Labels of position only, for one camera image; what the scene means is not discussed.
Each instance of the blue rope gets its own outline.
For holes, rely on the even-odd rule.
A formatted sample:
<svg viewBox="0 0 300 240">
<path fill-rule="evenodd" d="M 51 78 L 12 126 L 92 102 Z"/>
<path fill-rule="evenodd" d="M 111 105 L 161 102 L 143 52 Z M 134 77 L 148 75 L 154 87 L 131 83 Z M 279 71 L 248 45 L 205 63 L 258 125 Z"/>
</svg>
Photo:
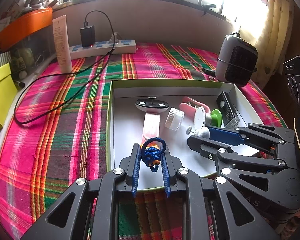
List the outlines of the blue rope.
<svg viewBox="0 0 300 240">
<path fill-rule="evenodd" d="M 148 144 L 151 142 L 154 142 L 154 141 L 160 142 L 162 144 L 161 150 L 159 150 L 155 147 L 149 147 L 148 149 L 146 149 Z M 145 143 L 143 144 L 143 146 L 141 148 L 141 160 L 151 169 L 152 172 L 157 172 L 159 166 L 155 165 L 153 167 L 153 166 L 150 166 L 149 164 L 152 165 L 153 161 L 156 161 L 156 160 L 161 162 L 161 154 L 164 153 L 166 149 L 167 149 L 167 145 L 164 142 L 164 140 L 162 140 L 159 137 L 150 138 L 145 141 Z"/>
</svg>

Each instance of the yellow curtain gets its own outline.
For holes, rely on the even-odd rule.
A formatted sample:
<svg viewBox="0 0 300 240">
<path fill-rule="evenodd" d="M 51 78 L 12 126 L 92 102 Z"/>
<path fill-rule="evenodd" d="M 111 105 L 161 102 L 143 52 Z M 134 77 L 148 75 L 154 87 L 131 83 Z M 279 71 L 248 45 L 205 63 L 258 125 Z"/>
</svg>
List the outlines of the yellow curtain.
<svg viewBox="0 0 300 240">
<path fill-rule="evenodd" d="M 263 89 L 270 77 L 282 73 L 291 36 L 292 0 L 242 0 L 237 22 L 241 38 L 258 51 L 257 71 L 251 79 Z"/>
</svg>

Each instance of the white squeeze tube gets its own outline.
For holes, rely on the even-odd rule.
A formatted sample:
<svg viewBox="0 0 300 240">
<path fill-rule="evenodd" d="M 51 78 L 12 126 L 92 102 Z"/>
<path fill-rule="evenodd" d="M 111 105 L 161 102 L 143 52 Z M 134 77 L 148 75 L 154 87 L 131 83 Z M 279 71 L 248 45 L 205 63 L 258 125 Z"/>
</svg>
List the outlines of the white squeeze tube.
<svg viewBox="0 0 300 240">
<path fill-rule="evenodd" d="M 72 63 L 69 50 L 66 15 L 52 20 L 53 39 L 61 73 L 70 73 Z"/>
</svg>

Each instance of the power strip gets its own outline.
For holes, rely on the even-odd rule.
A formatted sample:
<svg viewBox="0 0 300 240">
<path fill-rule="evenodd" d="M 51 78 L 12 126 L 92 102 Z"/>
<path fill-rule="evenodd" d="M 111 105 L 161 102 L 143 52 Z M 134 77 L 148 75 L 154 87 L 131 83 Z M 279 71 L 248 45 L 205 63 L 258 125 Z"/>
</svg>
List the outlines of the power strip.
<svg viewBox="0 0 300 240">
<path fill-rule="evenodd" d="M 93 57 L 105 55 L 112 48 L 113 43 L 110 41 L 99 41 L 91 47 L 83 48 L 82 45 L 76 45 L 70 47 L 71 59 Z M 112 54 L 128 54 L 136 52 L 135 40 L 122 40 L 118 41 L 114 45 L 115 50 Z"/>
</svg>

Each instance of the plaid tablecloth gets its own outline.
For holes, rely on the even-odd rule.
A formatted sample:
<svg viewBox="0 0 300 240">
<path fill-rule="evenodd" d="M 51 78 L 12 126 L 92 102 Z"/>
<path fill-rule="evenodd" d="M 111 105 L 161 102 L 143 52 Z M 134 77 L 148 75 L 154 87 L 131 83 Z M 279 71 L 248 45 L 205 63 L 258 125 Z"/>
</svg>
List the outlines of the plaid tablecloth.
<svg viewBox="0 0 300 240">
<path fill-rule="evenodd" d="M 68 105 L 25 127 L 11 121 L 0 154 L 0 221 L 14 239 L 19 239 L 75 179 L 91 180 L 106 173 L 111 80 L 213 80 L 200 69 L 215 68 L 215 53 L 162 44 L 138 43 L 137 48 L 135 54 L 112 55 L 102 74 Z M 73 60 L 73 69 L 86 68 L 95 60 Z M 98 72 L 103 62 L 76 76 L 35 83 L 18 108 L 18 118 L 28 120 L 64 102 Z M 53 63 L 43 75 L 58 72 L 58 64 Z M 252 82 L 241 91 L 264 124 L 285 126 L 272 103 Z M 164 192 L 122 199 L 119 214 L 119 239 L 182 238 L 181 200 L 167 199 Z"/>
</svg>

